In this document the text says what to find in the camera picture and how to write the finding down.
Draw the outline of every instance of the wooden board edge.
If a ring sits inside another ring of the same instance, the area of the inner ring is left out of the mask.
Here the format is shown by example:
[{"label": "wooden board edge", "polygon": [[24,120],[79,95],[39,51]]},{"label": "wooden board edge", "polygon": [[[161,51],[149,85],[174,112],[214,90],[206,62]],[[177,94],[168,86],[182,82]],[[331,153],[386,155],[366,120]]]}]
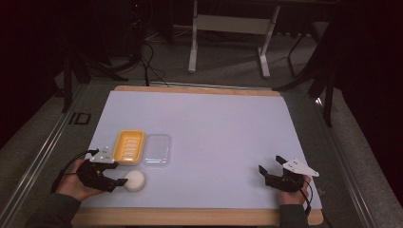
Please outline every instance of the wooden board edge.
[{"label": "wooden board edge", "polygon": [[134,86],[118,85],[115,91],[141,91],[141,92],[171,92],[171,93],[200,93],[218,95],[247,95],[247,96],[274,96],[280,97],[277,91],[238,89],[238,88],[201,88],[201,87],[162,87],[162,86]]},{"label": "wooden board edge", "polygon": [[[312,210],[308,222],[323,222],[321,210]],[[278,210],[80,208],[72,224],[84,225],[278,225]]]}]

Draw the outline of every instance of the clear plastic container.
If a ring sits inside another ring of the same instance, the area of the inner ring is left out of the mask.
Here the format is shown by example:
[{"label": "clear plastic container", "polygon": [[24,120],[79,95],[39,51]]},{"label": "clear plastic container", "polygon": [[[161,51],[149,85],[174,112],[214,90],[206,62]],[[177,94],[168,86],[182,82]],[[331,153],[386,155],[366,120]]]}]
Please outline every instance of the clear plastic container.
[{"label": "clear plastic container", "polygon": [[150,134],[145,139],[143,165],[149,168],[165,168],[169,165],[171,137],[165,134]]}]

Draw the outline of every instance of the orange tray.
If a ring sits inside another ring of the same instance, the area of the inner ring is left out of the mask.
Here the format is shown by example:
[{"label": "orange tray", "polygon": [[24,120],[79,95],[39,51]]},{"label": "orange tray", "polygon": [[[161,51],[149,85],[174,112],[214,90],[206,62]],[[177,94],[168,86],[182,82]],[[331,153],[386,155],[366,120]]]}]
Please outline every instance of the orange tray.
[{"label": "orange tray", "polygon": [[138,164],[142,160],[143,145],[143,131],[123,130],[116,141],[113,159],[121,164]]}]

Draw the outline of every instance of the table leg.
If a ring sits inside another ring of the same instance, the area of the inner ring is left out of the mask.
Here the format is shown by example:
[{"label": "table leg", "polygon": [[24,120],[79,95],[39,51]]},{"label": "table leg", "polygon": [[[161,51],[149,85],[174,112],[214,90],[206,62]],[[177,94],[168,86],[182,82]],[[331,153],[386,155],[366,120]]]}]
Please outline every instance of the table leg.
[{"label": "table leg", "polygon": [[196,62],[198,57],[198,1],[193,1],[193,28],[192,28],[192,48],[190,49],[189,73],[196,72]]},{"label": "table leg", "polygon": [[270,77],[269,66],[267,65],[267,59],[266,59],[266,51],[267,51],[267,47],[269,46],[270,39],[272,38],[272,35],[273,35],[273,30],[276,25],[278,12],[279,12],[279,6],[275,7],[275,11],[273,12],[272,18],[269,22],[269,25],[267,26],[264,44],[262,47],[258,48],[261,73],[264,78]]}]

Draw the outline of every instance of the white ball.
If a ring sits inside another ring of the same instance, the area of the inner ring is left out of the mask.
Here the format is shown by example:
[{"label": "white ball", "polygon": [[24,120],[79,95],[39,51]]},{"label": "white ball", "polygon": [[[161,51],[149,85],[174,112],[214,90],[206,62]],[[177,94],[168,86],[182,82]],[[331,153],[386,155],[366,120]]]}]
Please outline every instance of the white ball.
[{"label": "white ball", "polygon": [[145,185],[145,176],[138,170],[130,171],[126,174],[125,189],[130,192],[138,192],[143,189]]}]

